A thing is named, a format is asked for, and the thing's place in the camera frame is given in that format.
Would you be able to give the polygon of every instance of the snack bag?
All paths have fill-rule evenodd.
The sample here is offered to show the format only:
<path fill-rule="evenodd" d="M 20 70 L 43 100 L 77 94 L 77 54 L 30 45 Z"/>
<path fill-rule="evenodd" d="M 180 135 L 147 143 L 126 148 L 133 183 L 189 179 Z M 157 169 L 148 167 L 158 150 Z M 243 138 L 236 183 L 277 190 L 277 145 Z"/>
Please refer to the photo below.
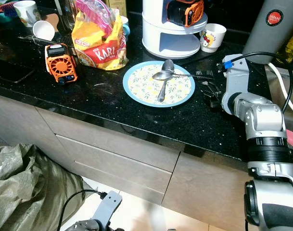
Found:
<path fill-rule="evenodd" d="M 104 70 L 124 67 L 128 59 L 119 11 L 101 0 L 77 0 L 76 7 L 72 39 L 80 62 Z"/>

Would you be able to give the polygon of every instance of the floral pattern plate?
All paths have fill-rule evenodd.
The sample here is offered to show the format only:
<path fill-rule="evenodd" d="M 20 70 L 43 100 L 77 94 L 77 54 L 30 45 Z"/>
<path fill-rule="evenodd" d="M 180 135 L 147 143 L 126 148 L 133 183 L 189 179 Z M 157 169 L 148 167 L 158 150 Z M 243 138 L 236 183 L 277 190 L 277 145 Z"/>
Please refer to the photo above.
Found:
<path fill-rule="evenodd" d="M 162 68 L 163 61 L 148 61 L 130 68 L 124 75 L 123 86 L 126 93 L 135 101 L 152 107 L 172 107 L 187 101 L 195 89 L 192 77 L 177 77 L 166 83 L 166 95 L 163 102 L 158 95 L 163 81 L 152 76 Z M 175 65 L 175 73 L 189 74 L 184 68 Z"/>

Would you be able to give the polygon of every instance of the gray robot arm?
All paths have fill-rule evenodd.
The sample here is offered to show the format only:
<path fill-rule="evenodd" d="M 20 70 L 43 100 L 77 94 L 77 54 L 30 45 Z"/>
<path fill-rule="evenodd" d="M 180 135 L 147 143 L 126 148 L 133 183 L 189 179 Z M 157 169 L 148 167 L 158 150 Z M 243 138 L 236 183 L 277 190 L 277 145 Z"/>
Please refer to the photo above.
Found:
<path fill-rule="evenodd" d="M 228 55 L 223 62 L 239 57 Z M 222 108 L 245 124 L 249 175 L 245 184 L 246 220 L 261 231 L 293 231 L 293 164 L 281 109 L 270 100 L 248 93 L 249 69 L 239 59 L 225 73 Z"/>

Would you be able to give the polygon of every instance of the white cord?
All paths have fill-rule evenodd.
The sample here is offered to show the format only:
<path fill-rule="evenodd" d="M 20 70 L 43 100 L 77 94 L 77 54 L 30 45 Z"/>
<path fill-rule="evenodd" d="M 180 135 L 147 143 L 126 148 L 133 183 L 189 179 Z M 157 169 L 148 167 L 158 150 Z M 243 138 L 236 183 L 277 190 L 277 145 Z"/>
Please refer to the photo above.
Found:
<path fill-rule="evenodd" d="M 268 63 L 268 66 L 273 70 L 273 72 L 276 74 L 276 76 L 278 77 L 278 80 L 279 80 L 279 83 L 280 83 L 280 87 L 281 87 L 281 90 L 282 90 L 282 93 L 284 95 L 284 98 L 286 99 L 287 98 L 287 92 L 286 92 L 286 89 L 285 89 L 285 86 L 284 86 L 284 83 L 283 83 L 283 79 L 282 79 L 282 76 L 280 74 L 280 72 L 278 71 L 278 69 L 274 66 L 274 64 L 272 63 Z M 289 100 L 289 106 L 290 108 L 292 109 L 293 111 L 293 104 L 292 104 L 292 101 Z"/>

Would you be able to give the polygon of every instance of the black granite countertop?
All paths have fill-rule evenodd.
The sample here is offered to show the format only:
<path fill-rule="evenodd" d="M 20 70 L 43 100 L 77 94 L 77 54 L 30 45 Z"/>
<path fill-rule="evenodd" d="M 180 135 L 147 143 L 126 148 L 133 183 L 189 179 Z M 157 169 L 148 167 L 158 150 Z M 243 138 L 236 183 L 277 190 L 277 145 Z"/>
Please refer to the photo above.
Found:
<path fill-rule="evenodd" d="M 0 95 L 109 129 L 120 125 L 122 129 L 117 131 L 189 154 L 209 150 L 247 161 L 243 122 L 222 110 L 212 111 L 203 100 L 204 86 L 200 82 L 195 81 L 195 92 L 188 101 L 170 108 L 145 106 L 126 94 L 122 80 L 129 68 L 145 61 L 163 60 L 143 47 L 142 26 L 131 22 L 130 27 L 129 62 L 124 68 L 103 71 L 83 66 L 84 75 L 77 82 L 59 86 L 46 71 L 43 46 L 17 39 L 30 32 L 21 28 L 19 22 L 11 22 L 0 29 L 0 58 L 32 67 L 36 72 L 20 84 L 0 80 Z M 216 53 L 198 51 L 174 62 L 190 73 L 212 69 L 216 84 L 225 91 L 226 79 L 216 73 L 216 63 L 225 55 L 241 51 L 241 45 L 224 42 Z M 270 99 L 264 67 L 249 64 L 249 68 L 249 91 Z"/>

